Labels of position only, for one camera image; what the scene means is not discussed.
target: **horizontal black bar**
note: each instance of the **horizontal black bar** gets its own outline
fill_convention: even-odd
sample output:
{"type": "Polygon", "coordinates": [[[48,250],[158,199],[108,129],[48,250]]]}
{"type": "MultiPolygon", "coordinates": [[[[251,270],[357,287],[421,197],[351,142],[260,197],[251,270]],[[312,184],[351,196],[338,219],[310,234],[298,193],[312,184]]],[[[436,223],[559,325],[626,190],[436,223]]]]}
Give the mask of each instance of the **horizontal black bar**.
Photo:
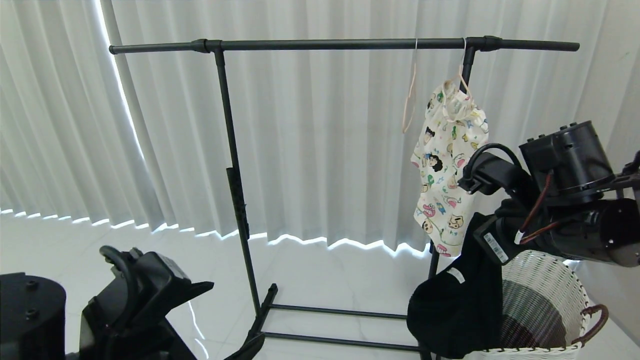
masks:
{"type": "Polygon", "coordinates": [[[369,318],[406,320],[406,315],[386,314],[386,313],[371,313],[371,312],[368,312],[368,311],[327,309],[327,308],[324,308],[324,307],[309,307],[309,306],[294,306],[294,305],[272,304],[271,305],[271,309],[291,310],[291,311],[308,311],[310,313],[325,313],[325,314],[336,314],[336,315],[366,316],[366,317],[369,317],[369,318]]]}
{"type": "MultiPolygon", "coordinates": [[[[551,51],[577,51],[580,44],[575,42],[555,42],[541,40],[503,40],[497,37],[469,37],[467,47],[480,51],[498,49],[529,49],[551,51]]],[[[416,39],[333,39],[333,40],[194,40],[174,44],[112,45],[112,54],[153,53],[156,51],[198,51],[213,52],[253,50],[362,50],[362,49],[414,49],[416,39]]],[[[463,49],[462,38],[420,38],[418,49],[463,49]]]]}
{"type": "Polygon", "coordinates": [[[416,352],[420,352],[422,350],[420,347],[411,346],[411,345],[373,343],[370,341],[358,341],[358,340],[347,340],[347,339],[320,338],[318,336],[282,334],[279,332],[265,332],[264,335],[267,338],[313,341],[315,343],[352,345],[352,346],[358,346],[358,347],[384,348],[387,350],[404,350],[404,351],[416,351],[416,352]]]}

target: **hanging garment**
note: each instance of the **hanging garment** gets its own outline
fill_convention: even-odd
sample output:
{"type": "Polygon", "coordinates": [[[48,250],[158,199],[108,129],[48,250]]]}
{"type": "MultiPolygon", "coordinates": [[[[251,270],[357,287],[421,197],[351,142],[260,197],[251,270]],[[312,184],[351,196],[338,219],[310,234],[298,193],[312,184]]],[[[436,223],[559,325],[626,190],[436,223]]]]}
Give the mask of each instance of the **hanging garment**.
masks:
{"type": "MultiPolygon", "coordinates": [[[[470,219],[479,227],[486,217],[470,219]]],[[[498,348],[502,324],[502,267],[471,233],[449,267],[420,284],[409,300],[406,325],[421,346],[448,359],[498,348]]]]}
{"type": "Polygon", "coordinates": [[[487,143],[489,128],[484,111],[451,80],[433,92],[424,117],[411,156],[422,179],[413,217],[438,253],[458,256],[474,196],[458,188],[458,180],[469,157],[487,143]]]}

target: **white cartoon print shirt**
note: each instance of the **white cartoon print shirt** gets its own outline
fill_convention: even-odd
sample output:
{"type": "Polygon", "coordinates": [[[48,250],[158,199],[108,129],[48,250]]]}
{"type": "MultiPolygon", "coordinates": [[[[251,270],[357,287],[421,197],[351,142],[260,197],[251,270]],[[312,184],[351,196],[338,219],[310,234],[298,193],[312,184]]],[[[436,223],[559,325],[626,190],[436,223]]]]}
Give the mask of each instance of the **white cartoon print shirt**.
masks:
{"type": "Polygon", "coordinates": [[[458,188],[462,168],[487,143],[488,123],[469,96],[446,81],[431,95],[411,162],[420,169],[422,190],[413,217],[436,251],[458,256],[472,214],[473,196],[458,188]]]}

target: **white wicker basket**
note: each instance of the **white wicker basket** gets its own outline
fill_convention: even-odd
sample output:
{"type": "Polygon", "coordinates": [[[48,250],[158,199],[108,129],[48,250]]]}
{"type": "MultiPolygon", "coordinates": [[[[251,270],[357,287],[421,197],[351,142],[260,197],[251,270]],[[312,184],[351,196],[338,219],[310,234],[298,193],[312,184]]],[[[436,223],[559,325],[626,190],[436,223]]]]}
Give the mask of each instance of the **white wicker basket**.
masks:
{"type": "Polygon", "coordinates": [[[536,338],[544,337],[542,343],[555,345],[476,351],[467,354],[465,360],[576,359],[579,350],[600,331],[609,317],[605,306],[589,307],[587,293],[574,272],[542,252],[528,250],[518,255],[502,268],[502,280],[505,281],[503,288],[514,284],[514,287],[527,290],[504,292],[503,315],[515,319],[536,338]],[[551,313],[561,321],[560,327],[564,327],[561,332],[550,331],[553,327],[549,320],[553,318],[548,311],[550,306],[555,308],[551,313]],[[602,312],[600,319],[587,331],[591,316],[598,311],[602,312]]]}

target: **garment rack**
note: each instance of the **garment rack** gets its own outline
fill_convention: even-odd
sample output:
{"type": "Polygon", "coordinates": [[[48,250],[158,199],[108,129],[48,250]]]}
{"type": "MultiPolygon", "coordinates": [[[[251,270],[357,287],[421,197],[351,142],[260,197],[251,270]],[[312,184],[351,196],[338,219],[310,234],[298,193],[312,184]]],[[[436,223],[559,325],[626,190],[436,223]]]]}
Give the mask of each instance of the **garment rack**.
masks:
{"type": "MultiPolygon", "coordinates": [[[[218,68],[218,79],[222,94],[222,105],[227,125],[227,137],[231,151],[232,166],[227,169],[227,179],[231,191],[231,198],[236,213],[236,222],[242,246],[244,264],[247,276],[255,321],[248,332],[246,340],[254,338],[262,333],[262,327],[270,310],[303,311],[311,313],[324,313],[332,315],[364,316],[370,318],[383,318],[392,320],[405,320],[406,315],[372,313],[368,311],[353,311],[345,309],[329,309],[325,307],[293,306],[274,304],[278,286],[274,283],[269,287],[267,295],[260,304],[253,263],[249,251],[249,223],[246,217],[244,192],[240,176],[238,161],[236,134],[234,131],[231,102],[227,85],[227,72],[225,70],[225,51],[274,51],[274,50],[376,50],[376,49],[464,49],[462,77],[468,83],[471,75],[471,67],[474,63],[476,51],[495,51],[498,49],[525,49],[548,51],[577,51],[580,44],[575,42],[552,42],[539,40],[505,40],[499,37],[467,37],[467,38],[403,38],[403,39],[352,39],[352,40],[207,40],[199,39],[192,42],[178,42],[170,44],[143,44],[143,45],[111,45],[111,54],[125,53],[157,53],[165,51],[196,51],[198,53],[214,53],[218,68]]],[[[436,274],[438,267],[438,252],[433,252],[433,243],[429,248],[431,252],[431,266],[428,278],[436,274]]],[[[371,341],[357,341],[337,338],[321,338],[317,336],[305,336],[299,334],[284,334],[279,332],[264,332],[267,338],[283,340],[313,341],[317,343],[329,343],[338,345],[354,345],[359,347],[382,348],[389,350],[404,350],[420,353],[421,359],[427,356],[431,359],[431,353],[420,345],[399,345],[391,343],[377,343],[371,341]]]]}

